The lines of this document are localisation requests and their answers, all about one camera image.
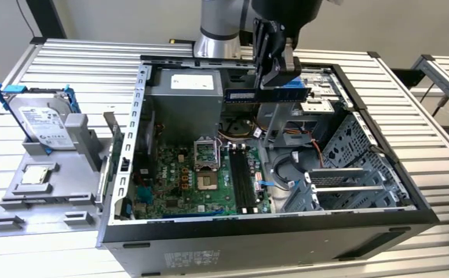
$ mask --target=label sticker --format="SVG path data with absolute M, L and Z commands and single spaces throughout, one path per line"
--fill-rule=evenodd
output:
M 254 137 L 255 138 L 259 138 L 261 137 L 261 134 L 262 134 L 262 129 L 261 128 L 255 128 L 255 131 L 254 131 Z
M 49 107 L 20 107 L 19 111 L 41 144 L 52 149 L 75 147 L 57 111 Z
M 164 253 L 168 268 L 187 268 L 190 266 L 218 264 L 221 250 Z
M 175 74 L 171 89 L 214 90 L 214 79 L 211 75 Z
M 291 152 L 291 156 L 293 156 L 294 162 L 298 163 L 299 162 L 299 160 L 298 160 L 298 152 Z

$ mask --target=motherboard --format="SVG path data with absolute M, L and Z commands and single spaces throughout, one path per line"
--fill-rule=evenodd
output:
M 269 213 L 267 190 L 258 184 L 262 179 L 258 150 L 247 148 L 246 167 L 239 166 L 239 170 L 231 166 L 230 153 L 227 147 L 214 149 L 211 144 L 158 148 L 155 180 L 143 180 L 138 173 L 134 174 L 135 218 L 162 219 Z M 217 165 L 217 168 L 203 166 L 202 162 L 217 162 L 210 164 Z M 237 190 L 233 175 L 238 177 L 243 174 L 247 179 L 246 188 Z M 254 209 L 249 212 L 239 206 L 242 191 L 253 194 Z

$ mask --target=metal case frame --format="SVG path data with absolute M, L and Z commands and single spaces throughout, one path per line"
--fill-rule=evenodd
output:
M 226 68 L 229 63 L 242 66 L 249 62 L 211 60 L 214 68 Z M 206 66 L 202 60 L 199 60 L 199 65 Z M 142 276 L 175 275 L 259 266 L 366 259 L 438 223 L 436 214 L 402 168 L 340 65 L 303 63 L 303 66 L 327 67 L 333 70 L 353 102 L 352 110 L 358 112 L 368 125 L 378 142 L 377 149 L 388 158 L 401 183 L 408 189 L 417 210 L 333 213 L 307 217 L 289 215 L 290 217 L 226 221 L 159 221 L 150 224 L 136 224 L 132 221 L 115 220 L 115 212 L 111 209 L 108 224 L 106 227 L 103 226 L 102 241 L 116 259 L 124 262 L 124 268 L 130 273 L 139 273 Z M 139 71 L 136 78 L 134 108 L 138 107 L 135 104 L 143 100 L 147 72 L 152 70 L 148 65 L 140 67 L 143 70 Z M 132 120 L 136 120 L 136 114 L 132 113 L 131 116 Z M 135 143 L 136 126 L 135 123 L 130 124 L 126 133 L 123 146 L 126 152 L 132 151 L 126 146 Z M 115 201 L 120 200 L 128 191 L 131 167 L 128 168 L 128 171 L 118 172 L 119 177 L 112 196 Z M 266 242 L 274 245 L 274 258 L 259 256 L 259 254 L 271 251 L 270 245 L 265 244 Z M 202 256 L 202 254 L 210 257 L 207 263 L 179 264 L 176 257 L 186 258 L 183 261 L 191 257 L 190 261 L 192 261 L 194 257 Z

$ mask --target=expansion slot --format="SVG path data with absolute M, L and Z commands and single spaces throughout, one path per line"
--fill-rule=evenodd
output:
M 258 208 L 255 205 L 254 187 L 250 184 L 246 149 L 230 149 L 229 155 L 237 211 L 242 214 L 257 213 Z

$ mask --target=green circuit board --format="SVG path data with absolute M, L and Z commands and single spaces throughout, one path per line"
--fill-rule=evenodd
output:
M 237 215 L 226 148 L 222 148 L 219 153 L 221 167 L 211 173 L 194 171 L 191 147 L 158 149 L 156 179 L 152 183 L 136 186 L 134 207 L 136 219 Z M 261 163 L 255 149 L 251 149 L 247 155 L 250 187 L 254 188 L 255 173 L 262 171 Z M 258 213 L 267 213 L 269 197 L 267 192 L 262 192 L 263 200 L 258 202 L 257 208 Z

